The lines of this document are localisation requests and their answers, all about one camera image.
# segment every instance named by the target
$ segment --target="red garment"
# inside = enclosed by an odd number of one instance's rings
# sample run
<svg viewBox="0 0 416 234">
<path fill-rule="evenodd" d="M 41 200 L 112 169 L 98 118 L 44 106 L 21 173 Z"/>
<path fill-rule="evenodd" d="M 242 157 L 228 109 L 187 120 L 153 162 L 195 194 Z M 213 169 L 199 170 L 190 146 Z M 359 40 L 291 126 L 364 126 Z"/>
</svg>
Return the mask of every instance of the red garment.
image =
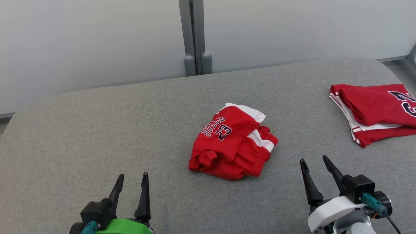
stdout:
<svg viewBox="0 0 416 234">
<path fill-rule="evenodd" d="M 259 176 L 278 142 L 259 126 L 264 118 L 255 109 L 227 103 L 196 138 L 188 168 L 224 179 Z"/>
<path fill-rule="evenodd" d="M 385 138 L 416 134 L 416 99 L 403 84 L 333 85 L 329 97 L 344 112 L 353 140 L 363 148 Z"/>
</svg>

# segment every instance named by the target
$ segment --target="teal connector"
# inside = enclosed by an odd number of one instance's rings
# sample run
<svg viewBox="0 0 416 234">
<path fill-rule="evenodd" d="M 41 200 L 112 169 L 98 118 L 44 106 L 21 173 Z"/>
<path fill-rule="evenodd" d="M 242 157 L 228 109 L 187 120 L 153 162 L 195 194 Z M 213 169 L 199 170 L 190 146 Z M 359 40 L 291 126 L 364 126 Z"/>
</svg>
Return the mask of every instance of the teal connector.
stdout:
<svg viewBox="0 0 416 234">
<path fill-rule="evenodd" d="M 385 214 L 387 214 L 387 208 L 368 192 L 363 194 L 362 202 L 368 207 L 373 208 L 373 210 L 381 217 L 384 217 Z"/>
<path fill-rule="evenodd" d="M 97 222 L 90 221 L 80 234 L 94 234 L 98 230 Z"/>
</svg>

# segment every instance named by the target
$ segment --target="gray floor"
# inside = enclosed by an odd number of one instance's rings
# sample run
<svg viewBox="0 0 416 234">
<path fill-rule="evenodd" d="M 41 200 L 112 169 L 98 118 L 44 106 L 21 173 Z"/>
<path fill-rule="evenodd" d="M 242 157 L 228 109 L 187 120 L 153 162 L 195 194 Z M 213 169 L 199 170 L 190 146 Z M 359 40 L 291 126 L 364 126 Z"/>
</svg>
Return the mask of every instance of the gray floor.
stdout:
<svg viewBox="0 0 416 234">
<path fill-rule="evenodd" d="M 386 65 L 406 86 L 413 96 L 416 96 L 416 69 L 406 59 L 382 62 Z M 0 118 L 0 139 L 7 127 L 11 117 Z"/>
</svg>

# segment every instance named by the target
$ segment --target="white partition panel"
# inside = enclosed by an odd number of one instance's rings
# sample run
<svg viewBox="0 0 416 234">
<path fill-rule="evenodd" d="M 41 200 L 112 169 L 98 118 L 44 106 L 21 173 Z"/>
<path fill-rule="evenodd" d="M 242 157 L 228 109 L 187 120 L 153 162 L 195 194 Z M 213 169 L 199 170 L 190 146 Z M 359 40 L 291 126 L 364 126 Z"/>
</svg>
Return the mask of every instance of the white partition panel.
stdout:
<svg viewBox="0 0 416 234">
<path fill-rule="evenodd" d="M 415 0 L 205 0 L 205 51 L 213 72 L 403 56 L 416 43 L 415 9 Z"/>
<path fill-rule="evenodd" d="M 0 114 L 41 97 L 185 76 L 178 1 L 2 0 Z"/>
</svg>

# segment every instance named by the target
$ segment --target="red fabric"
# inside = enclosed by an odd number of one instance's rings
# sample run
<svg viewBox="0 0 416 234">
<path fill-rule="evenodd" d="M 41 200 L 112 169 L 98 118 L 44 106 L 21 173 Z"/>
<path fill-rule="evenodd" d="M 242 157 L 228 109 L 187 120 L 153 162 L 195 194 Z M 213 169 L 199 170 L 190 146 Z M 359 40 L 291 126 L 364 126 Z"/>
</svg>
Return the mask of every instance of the red fabric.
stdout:
<svg viewBox="0 0 416 234">
<path fill-rule="evenodd" d="M 259 176 L 270 158 L 266 147 L 278 142 L 270 129 L 259 126 L 261 116 L 264 118 L 259 112 L 258 116 L 252 117 L 234 106 L 222 109 L 196 138 L 188 168 L 230 180 L 241 179 L 246 174 Z M 265 147 L 258 146 L 250 138 L 255 135 L 254 131 L 258 132 Z"/>
<path fill-rule="evenodd" d="M 370 87 L 333 85 L 330 97 L 338 104 L 341 101 L 351 111 L 353 120 L 349 122 L 353 138 L 356 137 L 358 140 L 354 140 L 363 148 L 382 139 L 416 134 L 416 99 L 403 84 Z M 358 127 L 358 123 L 373 129 Z M 378 124 L 398 125 L 383 128 Z"/>
</svg>

